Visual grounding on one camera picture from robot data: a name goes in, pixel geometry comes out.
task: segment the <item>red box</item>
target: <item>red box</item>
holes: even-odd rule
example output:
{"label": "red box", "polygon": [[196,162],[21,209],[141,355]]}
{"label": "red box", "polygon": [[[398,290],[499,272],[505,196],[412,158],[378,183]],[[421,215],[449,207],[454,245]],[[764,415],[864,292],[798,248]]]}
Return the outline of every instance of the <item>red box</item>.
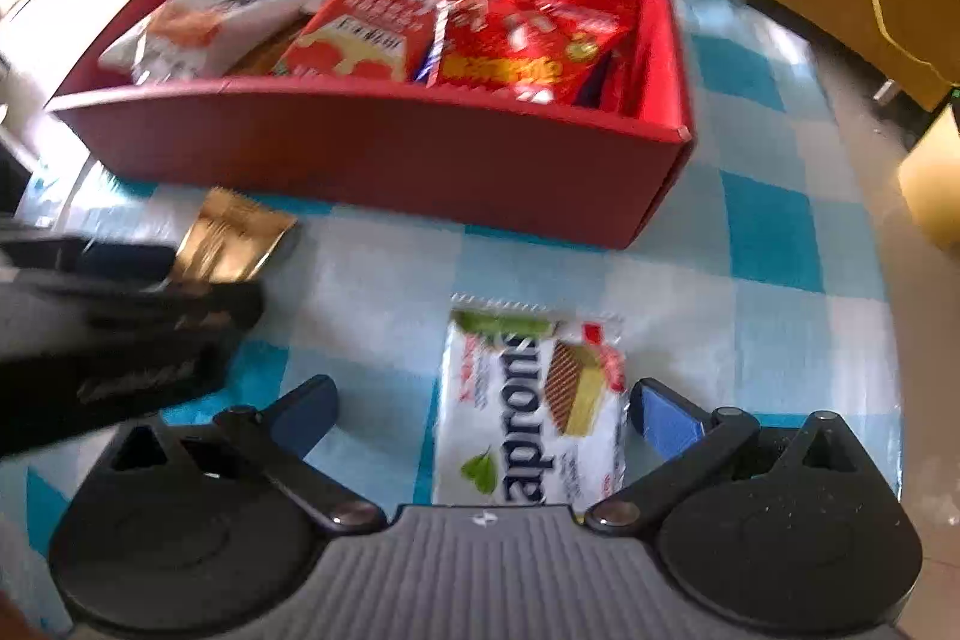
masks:
{"label": "red box", "polygon": [[162,1],[130,1],[48,105],[121,177],[309,196],[623,248],[692,150],[670,0],[640,0],[635,116],[360,77],[125,86],[97,57]]}

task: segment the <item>floor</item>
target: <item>floor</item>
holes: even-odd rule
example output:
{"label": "floor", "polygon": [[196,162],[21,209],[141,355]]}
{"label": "floor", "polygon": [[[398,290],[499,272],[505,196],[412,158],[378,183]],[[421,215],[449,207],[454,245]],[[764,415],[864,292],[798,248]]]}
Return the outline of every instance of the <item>floor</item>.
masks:
{"label": "floor", "polygon": [[[32,0],[0,22],[0,52],[13,64],[4,128],[41,158],[76,157],[78,140],[42,106],[126,1]],[[960,265],[923,238],[896,187],[901,127],[919,113],[905,98],[879,113],[871,95],[880,73],[804,20],[751,3],[810,40],[877,230],[904,389],[904,506],[926,555],[901,627],[917,640],[960,640],[960,384],[950,373],[960,366]]]}

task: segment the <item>gold wrapper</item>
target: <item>gold wrapper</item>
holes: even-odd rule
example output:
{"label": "gold wrapper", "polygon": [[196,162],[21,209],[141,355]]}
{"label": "gold wrapper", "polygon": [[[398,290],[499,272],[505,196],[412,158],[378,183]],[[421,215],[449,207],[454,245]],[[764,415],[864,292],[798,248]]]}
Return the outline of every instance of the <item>gold wrapper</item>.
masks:
{"label": "gold wrapper", "polygon": [[214,188],[176,252],[174,276],[212,283],[250,280],[294,223],[293,215]]}

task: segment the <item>gray ribbed plate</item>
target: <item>gray ribbed plate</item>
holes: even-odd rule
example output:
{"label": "gray ribbed plate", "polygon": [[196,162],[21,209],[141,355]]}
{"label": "gray ribbed plate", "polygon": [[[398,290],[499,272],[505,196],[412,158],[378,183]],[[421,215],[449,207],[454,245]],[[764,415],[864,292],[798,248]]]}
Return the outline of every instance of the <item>gray ribbed plate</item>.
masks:
{"label": "gray ribbed plate", "polygon": [[[746,640],[693,605],[645,545],[565,507],[408,506],[332,542],[296,594],[221,640]],[[889,627],[863,640],[900,637]]]}

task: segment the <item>checkered tablecloth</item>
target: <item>checkered tablecloth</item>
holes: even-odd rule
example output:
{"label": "checkered tablecloth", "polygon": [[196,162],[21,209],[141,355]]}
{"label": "checkered tablecloth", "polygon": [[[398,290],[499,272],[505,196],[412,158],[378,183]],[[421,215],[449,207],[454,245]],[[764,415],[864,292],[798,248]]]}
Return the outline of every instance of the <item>checkered tablecloth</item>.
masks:
{"label": "checkered tablecloth", "polygon": [[[675,6],[699,145],[629,249],[255,194],[299,217],[299,239],[265,269],[267,311],[229,387],[167,419],[264,407],[323,372],[339,387],[341,416],[307,461],[387,511],[428,501],[445,321],[462,292],[621,314],[629,375],[658,378],[708,410],[739,405],[786,425],[837,410],[899,488],[890,310],[808,45],[726,0]],[[203,200],[198,189],[123,185],[99,166],[71,185],[58,172],[35,178],[21,217],[176,244]],[[107,439],[0,464],[0,586],[54,629],[66,617],[42,557]]]}

